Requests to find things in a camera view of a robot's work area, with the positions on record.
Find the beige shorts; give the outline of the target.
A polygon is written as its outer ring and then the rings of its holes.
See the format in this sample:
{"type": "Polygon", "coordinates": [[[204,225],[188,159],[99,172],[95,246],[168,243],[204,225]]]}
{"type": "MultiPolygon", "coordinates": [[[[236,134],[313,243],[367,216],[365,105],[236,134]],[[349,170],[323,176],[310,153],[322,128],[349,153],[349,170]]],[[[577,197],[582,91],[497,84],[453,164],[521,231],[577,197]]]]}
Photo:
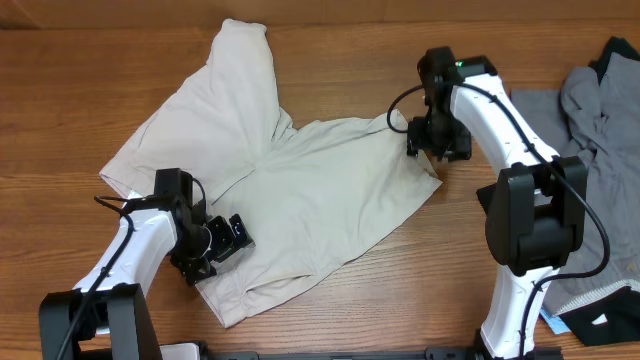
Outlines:
{"type": "Polygon", "coordinates": [[[278,101],[266,29],[224,21],[205,65],[103,167],[127,195],[179,168],[213,214],[239,215],[254,247],[199,291],[232,327],[314,287],[409,218],[439,187],[405,153],[399,112],[295,128],[278,101]]]}

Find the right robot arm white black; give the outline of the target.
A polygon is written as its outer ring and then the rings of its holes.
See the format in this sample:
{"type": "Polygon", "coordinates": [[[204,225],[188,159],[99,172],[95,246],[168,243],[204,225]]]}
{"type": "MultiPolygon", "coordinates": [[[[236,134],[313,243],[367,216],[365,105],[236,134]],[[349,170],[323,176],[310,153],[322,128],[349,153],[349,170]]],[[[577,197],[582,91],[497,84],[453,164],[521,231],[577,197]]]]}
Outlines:
{"type": "Polygon", "coordinates": [[[456,59],[448,47],[417,64],[428,111],[408,125],[407,153],[468,160],[479,144],[496,174],[477,192],[485,237],[498,264],[489,313],[471,347],[432,347],[428,359],[559,359],[533,332],[546,291],[583,241],[587,171],[561,158],[511,104],[484,56],[456,59]]]}

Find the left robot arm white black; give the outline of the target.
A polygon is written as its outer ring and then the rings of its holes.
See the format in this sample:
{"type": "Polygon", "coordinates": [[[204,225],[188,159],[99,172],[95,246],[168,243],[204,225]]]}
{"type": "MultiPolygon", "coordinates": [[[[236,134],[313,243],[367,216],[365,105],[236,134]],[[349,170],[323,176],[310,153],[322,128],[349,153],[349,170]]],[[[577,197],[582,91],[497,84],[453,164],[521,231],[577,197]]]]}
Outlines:
{"type": "Polygon", "coordinates": [[[214,217],[205,201],[193,200],[198,184],[179,168],[161,169],[146,197],[96,197],[118,214],[119,228],[89,274],[41,302],[44,358],[208,358],[203,342],[160,344],[146,303],[163,259],[194,286],[254,244],[239,215],[214,217]]]}

